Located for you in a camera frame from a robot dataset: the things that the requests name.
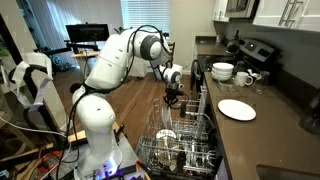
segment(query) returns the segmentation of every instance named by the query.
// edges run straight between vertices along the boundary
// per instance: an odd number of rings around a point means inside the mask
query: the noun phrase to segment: backsplash
[[[253,38],[279,48],[285,71],[315,88],[320,87],[320,33],[254,26],[247,19],[214,25],[216,32],[225,32],[227,39],[232,39],[239,30],[240,39]]]

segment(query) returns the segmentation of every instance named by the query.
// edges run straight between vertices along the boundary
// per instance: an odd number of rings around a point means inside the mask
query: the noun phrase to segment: computer screen
[[[106,41],[109,38],[107,24],[76,24],[66,25],[66,28],[72,43]]]

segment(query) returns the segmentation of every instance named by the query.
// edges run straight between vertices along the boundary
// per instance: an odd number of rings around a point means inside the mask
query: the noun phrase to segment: kitchen counter
[[[196,37],[196,51],[197,55],[216,55],[229,56],[226,53],[226,46],[223,43],[217,43],[216,37],[197,36]]]
[[[259,179],[258,165],[320,176],[320,137],[299,127],[301,109],[274,87],[262,95],[249,87],[222,93],[210,73],[205,73],[205,80],[230,179]],[[248,122],[228,118],[218,110],[218,102],[223,99],[251,105],[256,118]]]

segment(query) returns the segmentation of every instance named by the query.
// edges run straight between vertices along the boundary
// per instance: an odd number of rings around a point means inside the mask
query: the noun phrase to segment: dish rack tines
[[[207,116],[194,113],[201,106],[199,101],[179,101],[175,106],[182,103],[186,103],[186,116],[180,117],[179,110],[170,109],[172,126],[165,129],[162,118],[165,104],[159,99],[154,101],[137,154],[153,174],[165,173],[176,178],[208,176],[214,173],[217,160],[216,151],[208,145],[210,124]]]

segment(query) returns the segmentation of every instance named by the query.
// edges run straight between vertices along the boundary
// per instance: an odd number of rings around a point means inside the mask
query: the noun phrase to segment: dishwasher
[[[154,100],[136,149],[151,179],[214,179],[222,156],[212,120],[199,113],[205,108],[201,101],[179,100],[176,106],[186,104],[185,114],[170,109],[168,116],[163,100]]]

